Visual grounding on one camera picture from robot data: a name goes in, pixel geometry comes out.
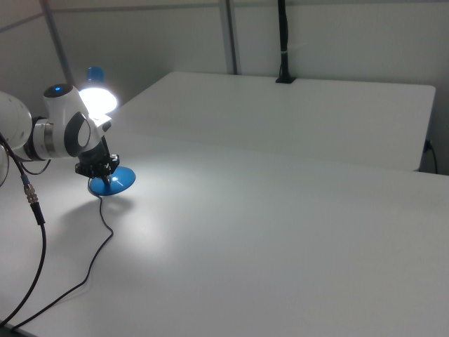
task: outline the white table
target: white table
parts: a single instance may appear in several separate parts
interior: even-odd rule
[[[435,88],[174,72],[121,109],[129,131],[413,171]]]
[[[111,151],[137,174],[129,190],[105,199],[115,236],[87,286],[26,331],[447,336],[445,176],[158,138],[128,127],[116,123],[108,132]],[[74,161],[60,160],[32,179],[48,253],[12,324],[80,282],[108,235],[98,200],[73,171]],[[0,197],[3,318],[29,287],[41,241],[14,170]]]

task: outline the metal connector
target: metal connector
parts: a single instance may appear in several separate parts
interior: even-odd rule
[[[30,204],[35,204],[39,201],[36,194],[36,190],[34,189],[33,185],[31,184],[23,185],[23,190],[27,195],[27,199]]]

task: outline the black cable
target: black cable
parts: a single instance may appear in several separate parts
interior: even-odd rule
[[[23,169],[25,172],[27,172],[28,174],[31,174],[32,176],[38,176],[39,174],[42,174],[43,172],[45,172],[45,170],[48,168],[48,165],[50,165],[50,163],[51,163],[51,159],[49,159],[49,160],[47,161],[47,164],[43,167],[43,169],[41,169],[40,172],[37,172],[37,173],[28,171],[27,168],[25,167],[25,165],[24,165],[23,163],[20,163],[20,165],[21,165],[22,169]]]
[[[69,295],[71,292],[73,292],[74,290],[78,289],[80,286],[82,286],[83,284],[86,283],[87,279],[89,278],[89,274],[91,273],[91,269],[92,269],[92,265],[95,262],[95,259],[97,258],[97,255],[99,254],[99,252],[102,250],[102,248],[105,246],[105,244],[112,238],[112,236],[114,235],[114,231],[112,230],[112,228],[110,226],[108,226],[106,224],[105,218],[103,217],[103,213],[102,213],[102,205],[103,205],[103,198],[99,197],[97,195],[95,195],[98,199],[100,199],[100,217],[101,220],[103,222],[103,224],[105,225],[105,227],[111,232],[111,234],[107,237],[107,239],[102,243],[102,245],[100,246],[100,248],[97,250],[97,252],[95,253],[95,255],[93,256],[93,259],[91,261],[91,264],[89,265],[89,269],[87,271],[87,275],[84,278],[84,280],[74,286],[73,288],[71,288],[70,290],[66,291],[65,293],[63,293],[61,296],[59,296],[58,298],[56,298],[52,303],[50,303],[49,305],[47,305],[44,309],[42,309],[41,311],[37,312],[36,314],[32,315],[30,318],[26,319],[25,321],[23,321],[22,323],[17,324],[16,326],[14,326],[11,331],[14,331],[18,328],[20,328],[21,326],[25,325],[26,323],[32,321],[33,319],[35,319],[36,317],[38,317],[40,314],[42,314],[43,312],[47,311],[48,309],[50,309],[51,307],[53,307],[57,302],[59,302],[60,300],[62,300],[65,296]]]
[[[33,283],[31,284],[30,288],[28,289],[28,292],[26,293],[25,297],[22,299],[22,302],[20,302],[19,305],[16,307],[16,309],[14,309],[14,311],[7,318],[5,318],[5,320],[2,321],[2,323],[0,323],[0,329],[3,326],[5,326],[9,322],[9,320],[11,318],[13,318],[15,316],[15,314],[17,314],[18,311],[22,308],[22,306],[25,304],[25,302],[28,300],[29,296],[31,295],[31,292],[33,292],[33,289],[36,286],[37,280],[39,279],[39,276],[41,275],[43,261],[45,260],[45,253],[46,253],[46,249],[47,249],[47,236],[46,236],[45,227],[43,226],[43,224],[40,225],[40,227],[41,227],[41,231],[42,231],[42,253],[41,253],[41,260],[40,260],[39,266],[37,268],[36,276],[34,276]]]
[[[432,155],[434,156],[434,164],[435,164],[435,174],[438,174],[438,164],[436,163],[436,154],[435,149],[431,143],[429,143],[429,150],[432,151]]]
[[[0,132],[0,143],[6,148],[6,151],[9,154],[9,156],[11,158],[13,158],[13,161],[14,161],[15,165],[17,166],[17,168],[20,171],[20,175],[22,175],[22,176],[25,175],[25,171],[23,171],[23,168],[20,165],[19,159],[17,159],[17,157],[15,156],[13,150],[9,146],[8,142],[6,142],[6,139],[3,137],[1,132]]]

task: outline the blue lamp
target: blue lamp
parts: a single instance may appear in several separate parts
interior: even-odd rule
[[[105,88],[105,73],[101,67],[87,69],[88,87],[79,95],[87,107],[89,114],[107,114],[117,107],[117,99]],[[107,196],[123,192],[135,181],[135,173],[127,167],[118,166],[108,181],[93,178],[89,190],[95,195]]]
[[[105,88],[105,73],[101,67],[90,67],[86,72],[87,88],[79,95],[89,113],[107,114],[117,108],[116,97]]]

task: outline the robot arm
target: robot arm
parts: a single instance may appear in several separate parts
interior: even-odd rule
[[[109,184],[109,176],[120,162],[118,155],[109,153],[105,140],[112,120],[103,114],[90,114],[70,84],[51,86],[43,96],[49,117],[32,120],[23,103],[0,93],[0,132],[15,155],[21,161],[78,157],[77,173]],[[6,177],[7,159],[0,148],[0,184]]]

